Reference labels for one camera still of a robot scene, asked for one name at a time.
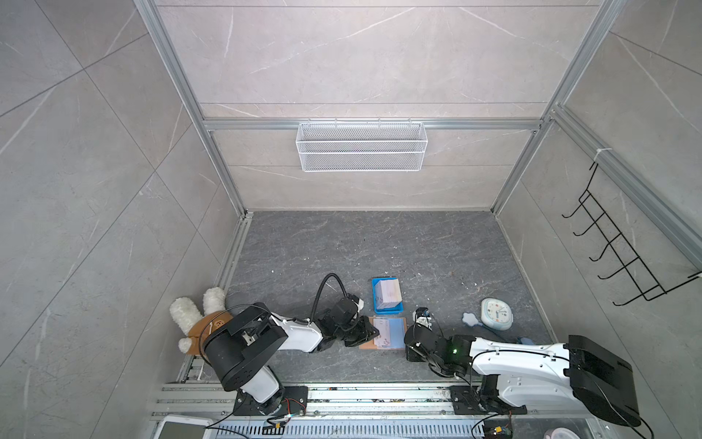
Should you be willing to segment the blue plastic card tray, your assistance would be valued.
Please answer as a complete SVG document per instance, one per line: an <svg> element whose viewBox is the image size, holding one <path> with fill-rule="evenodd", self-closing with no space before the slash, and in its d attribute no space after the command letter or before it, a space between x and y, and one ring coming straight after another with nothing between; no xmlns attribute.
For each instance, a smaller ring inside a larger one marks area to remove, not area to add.
<svg viewBox="0 0 702 439"><path fill-rule="evenodd" d="M398 278L374 278L371 286L373 307L378 315L397 315L404 311Z"/></svg>

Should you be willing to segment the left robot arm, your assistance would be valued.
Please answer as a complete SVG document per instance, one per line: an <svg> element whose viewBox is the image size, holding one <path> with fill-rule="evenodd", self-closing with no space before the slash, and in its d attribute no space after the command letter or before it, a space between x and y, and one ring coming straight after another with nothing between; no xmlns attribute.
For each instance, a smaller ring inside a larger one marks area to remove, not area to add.
<svg viewBox="0 0 702 439"><path fill-rule="evenodd" d="M284 318L263 303L254 303L233 316L219 311L206 318L197 353L214 369L224 391L244 393L260 407L270 409L284 398L283 384L268 366L281 350L315 353L341 341L358 347L380 335L361 311L363 301L345 296L310 318Z"/></svg>

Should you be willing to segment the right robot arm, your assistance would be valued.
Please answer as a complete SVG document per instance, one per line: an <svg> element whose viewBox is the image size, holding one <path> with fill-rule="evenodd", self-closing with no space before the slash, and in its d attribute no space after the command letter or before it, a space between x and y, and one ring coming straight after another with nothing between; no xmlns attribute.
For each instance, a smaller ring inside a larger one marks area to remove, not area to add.
<svg viewBox="0 0 702 439"><path fill-rule="evenodd" d="M523 345L474 336L444 338L422 323L407 330L411 362L462 382L453 400L477 413L525 414L547 406L587 410L610 424L639 427L631 364L589 338L571 335L564 343Z"/></svg>

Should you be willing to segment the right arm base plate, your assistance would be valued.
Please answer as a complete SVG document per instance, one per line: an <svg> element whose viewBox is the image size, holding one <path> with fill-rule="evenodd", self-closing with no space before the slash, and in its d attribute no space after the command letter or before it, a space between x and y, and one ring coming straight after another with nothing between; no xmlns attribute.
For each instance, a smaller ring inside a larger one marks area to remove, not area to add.
<svg viewBox="0 0 702 439"><path fill-rule="evenodd" d="M450 400L456 415L525 415L526 406L512 406L497 397L481 395L471 386L451 386Z"/></svg>

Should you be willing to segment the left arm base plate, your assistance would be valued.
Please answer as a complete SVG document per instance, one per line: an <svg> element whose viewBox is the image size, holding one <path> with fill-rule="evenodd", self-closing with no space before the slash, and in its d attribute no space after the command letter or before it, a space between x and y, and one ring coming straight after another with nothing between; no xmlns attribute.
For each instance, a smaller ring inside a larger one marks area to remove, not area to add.
<svg viewBox="0 0 702 439"><path fill-rule="evenodd" d="M309 388L306 386L283 387L266 402L257 402L242 391L237 396L233 415L280 418L289 414L305 414L308 393Z"/></svg>

